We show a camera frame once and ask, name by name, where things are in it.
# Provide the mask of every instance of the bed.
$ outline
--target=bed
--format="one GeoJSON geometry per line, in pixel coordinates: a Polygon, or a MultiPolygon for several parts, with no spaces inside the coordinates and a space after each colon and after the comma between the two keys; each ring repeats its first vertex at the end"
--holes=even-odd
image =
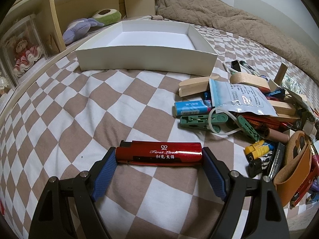
{"type": "MultiPolygon", "coordinates": [[[[274,78],[280,64],[301,85],[315,107],[319,88],[292,63],[257,42],[214,28],[194,25],[218,53],[213,73],[227,81],[222,62],[245,60],[274,78]]],[[[187,74],[140,70],[79,70],[75,52],[51,66],[23,94],[0,127],[0,199],[5,219],[19,238],[28,238],[38,199],[51,176],[75,177],[100,160],[121,140],[200,142],[230,170],[247,176],[240,135],[220,139],[213,134],[178,128],[172,116],[178,83],[187,74]]],[[[312,204],[305,198],[288,219],[312,204]]],[[[78,237],[85,238],[74,202],[71,213],[78,237]]],[[[119,165],[105,197],[96,207],[114,239],[207,238],[222,209],[202,168],[119,165]]],[[[233,238],[240,238],[248,214],[245,200],[233,238]]]]}

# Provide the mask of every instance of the brown leather case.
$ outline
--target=brown leather case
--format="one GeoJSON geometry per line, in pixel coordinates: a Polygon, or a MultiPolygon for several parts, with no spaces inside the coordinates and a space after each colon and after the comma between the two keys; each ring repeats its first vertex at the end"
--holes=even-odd
{"type": "Polygon", "coordinates": [[[286,146],[284,167],[274,178],[274,185],[283,207],[290,202],[300,185],[307,178],[310,166],[311,154],[308,140],[305,138],[304,132],[297,131],[291,136],[286,146]],[[305,144],[300,151],[301,137],[303,137],[305,144]]]}

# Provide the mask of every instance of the white plastic packet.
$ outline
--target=white plastic packet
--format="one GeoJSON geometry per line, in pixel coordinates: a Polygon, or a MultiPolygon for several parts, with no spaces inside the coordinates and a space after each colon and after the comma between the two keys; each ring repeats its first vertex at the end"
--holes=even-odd
{"type": "Polygon", "coordinates": [[[275,109],[262,92],[244,84],[230,84],[210,79],[212,105],[216,110],[230,112],[253,112],[257,115],[277,116],[275,109]]]}

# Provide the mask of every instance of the blue textured pad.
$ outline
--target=blue textured pad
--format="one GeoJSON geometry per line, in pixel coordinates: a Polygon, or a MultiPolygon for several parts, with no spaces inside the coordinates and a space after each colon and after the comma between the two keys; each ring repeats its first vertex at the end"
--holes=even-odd
{"type": "Polygon", "coordinates": [[[91,195],[93,201],[97,201],[99,197],[104,196],[105,191],[114,175],[115,169],[117,167],[117,162],[115,158],[115,149],[111,153],[110,157],[107,159],[105,165],[103,166],[101,172],[98,174],[94,181],[94,190],[91,195]]]}
{"type": "Polygon", "coordinates": [[[225,190],[225,181],[205,150],[203,150],[203,158],[203,169],[208,178],[208,181],[211,184],[215,195],[221,198],[222,201],[224,201],[227,196],[225,190]]]}

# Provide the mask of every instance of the purple plush toy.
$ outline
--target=purple plush toy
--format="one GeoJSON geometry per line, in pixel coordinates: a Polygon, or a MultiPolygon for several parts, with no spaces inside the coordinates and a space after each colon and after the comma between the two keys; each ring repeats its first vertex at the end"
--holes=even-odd
{"type": "Polygon", "coordinates": [[[98,22],[93,18],[82,18],[71,22],[67,30],[63,33],[63,40],[66,45],[82,38],[91,27],[103,27],[104,23],[98,22]]]}

